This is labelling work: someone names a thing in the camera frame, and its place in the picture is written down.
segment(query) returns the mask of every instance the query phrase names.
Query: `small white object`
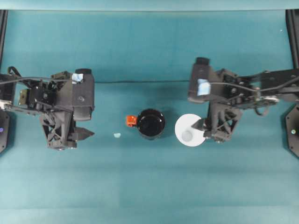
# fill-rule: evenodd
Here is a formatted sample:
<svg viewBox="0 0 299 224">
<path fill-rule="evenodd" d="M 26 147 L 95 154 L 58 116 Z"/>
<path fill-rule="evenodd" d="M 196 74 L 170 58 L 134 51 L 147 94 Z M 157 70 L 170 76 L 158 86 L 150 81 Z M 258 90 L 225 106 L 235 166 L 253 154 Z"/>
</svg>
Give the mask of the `small white object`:
<svg viewBox="0 0 299 224">
<path fill-rule="evenodd" d="M 73 73 L 71 79 L 74 81 L 73 84 L 77 84 L 77 82 L 81 82 L 83 80 L 83 74 Z"/>
<path fill-rule="evenodd" d="M 199 78 L 197 80 L 197 84 L 198 84 L 197 96 L 210 94 L 211 84 L 209 83 L 208 80 Z"/>
<path fill-rule="evenodd" d="M 115 137 L 116 139 L 119 139 L 119 138 L 121 137 L 121 134 L 120 134 L 120 133 L 114 133 L 113 135 L 114 135 L 114 137 Z"/>
<path fill-rule="evenodd" d="M 201 119 L 200 116 L 188 113 L 177 120 L 174 128 L 175 134 L 177 139 L 185 146 L 195 147 L 205 141 L 204 132 L 191 127 L 199 119 Z"/>
</svg>

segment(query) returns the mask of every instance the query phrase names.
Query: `black frame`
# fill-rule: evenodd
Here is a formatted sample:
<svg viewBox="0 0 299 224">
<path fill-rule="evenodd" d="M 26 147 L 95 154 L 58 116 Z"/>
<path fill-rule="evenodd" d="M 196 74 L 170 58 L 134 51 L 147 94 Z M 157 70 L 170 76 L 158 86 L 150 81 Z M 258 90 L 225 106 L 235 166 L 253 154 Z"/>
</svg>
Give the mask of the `black frame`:
<svg viewBox="0 0 299 224">
<path fill-rule="evenodd" d="M 3 47 L 4 47 L 7 15 L 8 15 L 7 10 L 0 10 L 0 68 L 2 62 Z"/>
<path fill-rule="evenodd" d="M 299 68 L 299 9 L 290 9 L 285 12 L 293 66 Z"/>
</svg>

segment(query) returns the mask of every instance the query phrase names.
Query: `black mug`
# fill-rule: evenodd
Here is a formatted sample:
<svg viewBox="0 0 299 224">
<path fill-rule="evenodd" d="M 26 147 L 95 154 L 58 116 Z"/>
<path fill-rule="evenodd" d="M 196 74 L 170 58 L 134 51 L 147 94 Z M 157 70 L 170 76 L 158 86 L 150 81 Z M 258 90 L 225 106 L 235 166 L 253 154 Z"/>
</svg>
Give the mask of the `black mug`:
<svg viewBox="0 0 299 224">
<path fill-rule="evenodd" d="M 149 140 L 154 140 L 160 137 L 164 130 L 165 117 L 160 111 L 146 109 L 137 117 L 128 115 L 127 126 L 137 127 L 141 136 Z"/>
</svg>

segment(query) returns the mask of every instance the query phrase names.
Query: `mug handle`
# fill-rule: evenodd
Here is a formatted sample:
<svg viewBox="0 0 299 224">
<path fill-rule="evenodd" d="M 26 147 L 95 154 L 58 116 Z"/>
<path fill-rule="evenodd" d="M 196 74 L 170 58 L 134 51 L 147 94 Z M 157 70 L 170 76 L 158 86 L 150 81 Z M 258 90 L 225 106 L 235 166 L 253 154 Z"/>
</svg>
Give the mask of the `mug handle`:
<svg viewBox="0 0 299 224">
<path fill-rule="evenodd" d="M 135 127 L 137 125 L 137 117 L 134 115 L 128 115 L 126 119 L 126 124 L 128 127 Z"/>
</svg>

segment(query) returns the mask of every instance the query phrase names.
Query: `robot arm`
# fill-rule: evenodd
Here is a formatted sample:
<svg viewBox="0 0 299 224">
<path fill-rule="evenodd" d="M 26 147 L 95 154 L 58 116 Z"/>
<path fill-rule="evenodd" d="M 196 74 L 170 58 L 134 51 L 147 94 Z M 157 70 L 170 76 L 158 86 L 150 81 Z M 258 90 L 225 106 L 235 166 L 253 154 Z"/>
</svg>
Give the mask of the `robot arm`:
<svg viewBox="0 0 299 224">
<path fill-rule="evenodd" d="M 193 103 L 209 102 L 208 116 L 193 124 L 204 131 L 204 137 L 216 142 L 231 139 L 242 110 L 254 109 L 264 116 L 269 107 L 280 99 L 299 101 L 299 70 L 265 71 L 240 77 L 222 69 L 214 71 L 209 59 L 197 58 L 191 74 L 188 100 Z"/>
<path fill-rule="evenodd" d="M 0 79 L 2 112 L 39 115 L 48 147 L 57 150 L 76 148 L 77 141 L 94 134 L 76 126 L 76 121 L 90 120 L 94 110 L 94 79 L 91 70 L 80 69 L 76 73 L 64 71 L 51 78 L 36 78 L 21 77 L 16 68 L 9 67 L 8 74 L 1 74 Z M 21 90 L 18 106 L 15 106 L 17 83 L 27 88 Z"/>
</svg>

